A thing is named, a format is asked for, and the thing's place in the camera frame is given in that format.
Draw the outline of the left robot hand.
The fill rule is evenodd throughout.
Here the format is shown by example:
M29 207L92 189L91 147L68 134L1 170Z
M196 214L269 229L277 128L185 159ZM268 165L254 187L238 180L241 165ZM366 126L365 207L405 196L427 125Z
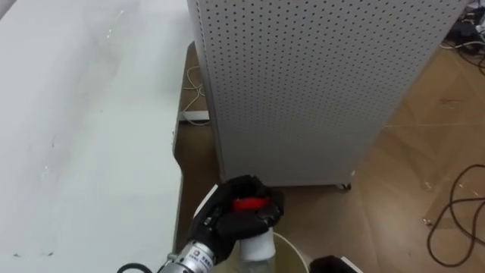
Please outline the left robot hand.
M237 210L236 201L262 199L260 208ZM208 247L218 265L230 256L238 240L269 231L284 215L283 192L264 185L258 177L243 175L217 185L196 213L187 234L188 241Z

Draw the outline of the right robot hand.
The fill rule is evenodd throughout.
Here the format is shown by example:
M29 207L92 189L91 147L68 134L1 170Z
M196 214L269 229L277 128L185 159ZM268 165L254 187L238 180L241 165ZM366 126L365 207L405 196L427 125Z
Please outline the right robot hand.
M345 256L325 256L314 259L309 265L310 273L363 273L363 271Z

